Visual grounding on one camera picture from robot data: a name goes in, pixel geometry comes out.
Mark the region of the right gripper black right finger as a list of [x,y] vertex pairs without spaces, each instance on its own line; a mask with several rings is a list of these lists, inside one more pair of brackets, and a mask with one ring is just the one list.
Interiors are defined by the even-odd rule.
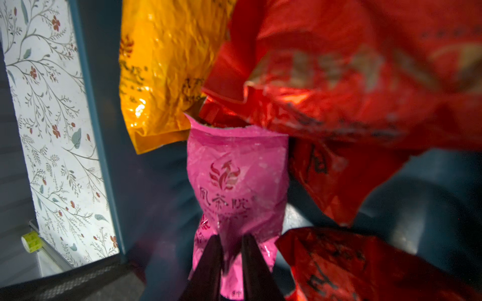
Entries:
[[256,239],[251,234],[242,238],[241,255],[244,300],[284,301],[284,296],[272,278]]

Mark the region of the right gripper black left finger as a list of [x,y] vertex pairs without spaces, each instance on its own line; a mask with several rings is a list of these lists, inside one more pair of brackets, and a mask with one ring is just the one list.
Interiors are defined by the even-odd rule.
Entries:
[[223,250],[218,235],[208,240],[197,268],[179,301],[219,301]]

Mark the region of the red tea bag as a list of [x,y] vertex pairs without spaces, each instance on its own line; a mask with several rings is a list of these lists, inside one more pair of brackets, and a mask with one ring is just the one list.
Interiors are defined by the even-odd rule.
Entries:
[[481,149],[480,1],[239,1],[200,117],[294,141],[341,226],[412,155]]
[[276,241],[292,300],[481,300],[481,293],[374,236],[295,228]]

